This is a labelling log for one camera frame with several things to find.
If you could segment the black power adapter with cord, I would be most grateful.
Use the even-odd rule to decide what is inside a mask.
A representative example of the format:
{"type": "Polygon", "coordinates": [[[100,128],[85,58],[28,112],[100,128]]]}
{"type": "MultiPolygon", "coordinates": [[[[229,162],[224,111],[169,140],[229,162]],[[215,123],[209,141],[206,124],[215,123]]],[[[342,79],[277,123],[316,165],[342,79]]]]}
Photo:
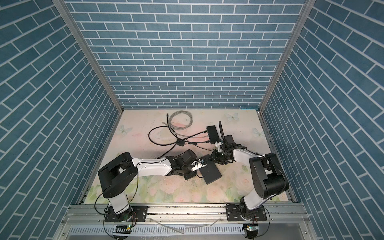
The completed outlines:
{"type": "Polygon", "coordinates": [[[210,141],[190,142],[188,140],[178,140],[175,142],[175,145],[181,146],[181,147],[183,147],[184,145],[193,145],[203,150],[207,150],[207,151],[213,150],[213,149],[206,149],[206,148],[200,147],[199,144],[211,144],[211,142],[210,141]]]}

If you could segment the aluminium front rail frame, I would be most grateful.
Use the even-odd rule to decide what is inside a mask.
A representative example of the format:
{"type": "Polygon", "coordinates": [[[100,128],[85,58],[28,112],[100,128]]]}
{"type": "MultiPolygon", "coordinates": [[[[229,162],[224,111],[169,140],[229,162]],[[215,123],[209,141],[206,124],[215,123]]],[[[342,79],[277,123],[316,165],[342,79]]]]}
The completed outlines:
{"type": "Polygon", "coordinates": [[[302,204],[266,203],[244,218],[234,204],[134,204],[135,223],[105,222],[102,205],[72,205],[56,240],[314,240],[302,204]]]}

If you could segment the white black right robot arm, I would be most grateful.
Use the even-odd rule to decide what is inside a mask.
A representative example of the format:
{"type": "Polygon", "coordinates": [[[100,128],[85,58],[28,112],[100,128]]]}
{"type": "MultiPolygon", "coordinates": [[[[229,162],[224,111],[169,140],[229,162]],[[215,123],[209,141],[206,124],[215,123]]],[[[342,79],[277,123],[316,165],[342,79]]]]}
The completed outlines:
{"type": "Polygon", "coordinates": [[[286,174],[276,154],[259,154],[225,138],[215,142],[216,149],[210,160],[220,165],[240,163],[251,170],[253,189],[242,197],[240,207],[250,212],[261,207],[267,200],[280,195],[290,187],[286,174]]]}

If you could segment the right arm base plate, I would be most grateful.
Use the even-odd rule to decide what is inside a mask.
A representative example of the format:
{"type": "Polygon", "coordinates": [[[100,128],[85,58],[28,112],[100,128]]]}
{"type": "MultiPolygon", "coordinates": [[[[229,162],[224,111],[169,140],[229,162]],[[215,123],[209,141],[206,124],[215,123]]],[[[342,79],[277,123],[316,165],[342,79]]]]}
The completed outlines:
{"type": "Polygon", "coordinates": [[[226,214],[228,222],[239,222],[239,221],[266,221],[267,215],[264,207],[260,207],[254,210],[247,209],[246,205],[240,203],[226,204],[226,214]]]}

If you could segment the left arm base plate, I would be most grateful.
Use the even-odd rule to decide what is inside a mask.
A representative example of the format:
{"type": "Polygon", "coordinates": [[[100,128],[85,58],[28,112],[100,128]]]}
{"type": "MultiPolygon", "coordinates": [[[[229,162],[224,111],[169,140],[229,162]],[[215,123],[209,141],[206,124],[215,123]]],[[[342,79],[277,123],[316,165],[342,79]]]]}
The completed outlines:
{"type": "Polygon", "coordinates": [[[129,206],[127,210],[120,214],[114,212],[113,207],[108,207],[105,216],[107,223],[123,223],[123,222],[144,222],[147,217],[148,206],[129,206]]]}

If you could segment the aluminium corner post left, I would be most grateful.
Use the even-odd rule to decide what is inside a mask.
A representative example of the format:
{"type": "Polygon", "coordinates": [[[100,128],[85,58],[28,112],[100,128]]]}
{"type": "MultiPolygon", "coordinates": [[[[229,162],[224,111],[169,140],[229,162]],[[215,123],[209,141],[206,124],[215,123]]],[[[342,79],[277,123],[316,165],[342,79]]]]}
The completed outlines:
{"type": "Polygon", "coordinates": [[[79,47],[81,48],[83,54],[87,58],[90,66],[96,73],[97,77],[99,78],[99,81],[107,91],[110,99],[114,103],[115,107],[117,108],[118,112],[121,114],[124,111],[123,106],[121,105],[120,101],[118,100],[116,94],[114,93],[110,83],[108,82],[104,72],[102,71],[99,63],[97,62],[94,54],[92,53],[87,41],[85,40],[81,30],[79,29],[75,19],[71,15],[65,1],[62,0],[52,0],[53,4],[57,8],[59,14],[63,18],[64,22],[66,23],[67,27],[69,28],[70,32],[72,33],[73,37],[75,38],[76,42],[78,43],[79,47]]]}

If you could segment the aluminium corner post right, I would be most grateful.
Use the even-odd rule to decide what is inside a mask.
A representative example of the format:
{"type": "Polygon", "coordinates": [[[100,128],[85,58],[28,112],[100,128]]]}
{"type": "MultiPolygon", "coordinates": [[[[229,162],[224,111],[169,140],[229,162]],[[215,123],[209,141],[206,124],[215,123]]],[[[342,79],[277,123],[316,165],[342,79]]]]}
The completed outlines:
{"type": "Polygon", "coordinates": [[[278,81],[279,81],[279,78],[282,74],[282,71],[288,61],[288,58],[299,38],[299,35],[304,27],[304,24],[307,20],[307,18],[309,17],[309,14],[315,4],[315,0],[308,0],[308,1],[305,1],[305,4],[303,5],[303,8],[299,14],[299,17],[298,17],[298,21],[297,23],[295,24],[294,28],[293,28],[293,31],[292,31],[292,34],[290,36],[290,39],[288,40],[287,42],[287,45],[284,49],[284,52],[279,60],[279,63],[278,63],[278,66],[276,67],[276,70],[274,72],[274,75],[273,77],[271,78],[271,81],[266,89],[266,93],[265,95],[263,96],[263,99],[262,99],[262,102],[260,104],[260,107],[259,107],[259,112],[262,113],[266,107],[267,107],[267,103],[273,93],[273,90],[275,88],[275,86],[277,85],[278,81]]]}

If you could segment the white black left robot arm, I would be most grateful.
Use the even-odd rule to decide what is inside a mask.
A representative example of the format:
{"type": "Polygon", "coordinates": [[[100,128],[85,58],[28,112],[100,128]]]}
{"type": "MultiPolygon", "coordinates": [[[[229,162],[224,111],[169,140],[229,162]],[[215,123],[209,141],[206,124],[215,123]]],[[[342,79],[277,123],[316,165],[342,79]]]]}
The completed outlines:
{"type": "Polygon", "coordinates": [[[159,159],[133,158],[130,153],[122,153],[101,167],[98,171],[103,197],[108,199],[115,214],[121,214],[130,207],[125,189],[136,177],[183,176],[185,180],[197,175],[197,170],[205,167],[192,150],[178,156],[159,159]]]}

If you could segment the aluminium corner post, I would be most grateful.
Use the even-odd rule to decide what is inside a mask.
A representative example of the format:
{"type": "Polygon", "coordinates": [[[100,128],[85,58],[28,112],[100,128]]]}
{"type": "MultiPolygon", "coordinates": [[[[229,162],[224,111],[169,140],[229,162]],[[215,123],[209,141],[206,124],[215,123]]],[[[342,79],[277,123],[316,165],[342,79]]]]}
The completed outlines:
{"type": "Polygon", "coordinates": [[[99,81],[107,91],[110,99],[114,103],[115,107],[117,108],[118,112],[121,114],[124,111],[123,106],[121,105],[120,101],[118,100],[116,94],[114,93],[110,83],[108,82],[104,72],[102,71],[99,63],[97,62],[94,54],[92,53],[87,41],[85,40],[81,30],[79,29],[75,19],[71,15],[65,1],[62,0],[52,0],[53,4],[57,8],[59,14],[63,18],[64,22],[66,23],[67,27],[69,28],[70,32],[72,33],[73,37],[75,38],[76,42],[78,43],[79,47],[81,48],[83,54],[87,58],[90,66],[96,73],[97,77],[99,78],[99,81]]]}
{"type": "Polygon", "coordinates": [[[299,17],[298,17],[298,21],[297,23],[295,24],[294,28],[293,28],[293,31],[292,31],[292,34],[290,36],[290,39],[288,40],[287,42],[287,45],[284,49],[284,52],[279,60],[279,63],[278,63],[278,66],[276,67],[276,70],[274,72],[274,75],[273,77],[271,78],[271,81],[266,89],[266,93],[265,95],[263,96],[263,99],[262,99],[262,102],[260,104],[260,107],[259,107],[259,112],[262,113],[266,107],[267,107],[267,103],[273,93],[273,90],[275,88],[275,86],[277,85],[278,81],[279,81],[279,78],[282,74],[282,71],[288,61],[288,58],[299,38],[299,35],[304,27],[304,24],[307,20],[307,18],[309,17],[309,14],[315,4],[315,0],[308,0],[308,1],[305,1],[305,4],[303,5],[303,8],[299,14],[299,17]]]}

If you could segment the large black box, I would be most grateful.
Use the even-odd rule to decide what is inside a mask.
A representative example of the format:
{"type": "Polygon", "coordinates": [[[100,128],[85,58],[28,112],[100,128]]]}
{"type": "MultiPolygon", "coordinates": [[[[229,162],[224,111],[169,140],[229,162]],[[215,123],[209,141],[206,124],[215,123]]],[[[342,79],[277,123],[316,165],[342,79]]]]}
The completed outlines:
{"type": "Polygon", "coordinates": [[[199,171],[207,185],[219,180],[222,177],[222,174],[216,164],[209,160],[209,158],[209,155],[201,157],[200,164],[202,167],[199,168],[199,171]]]}

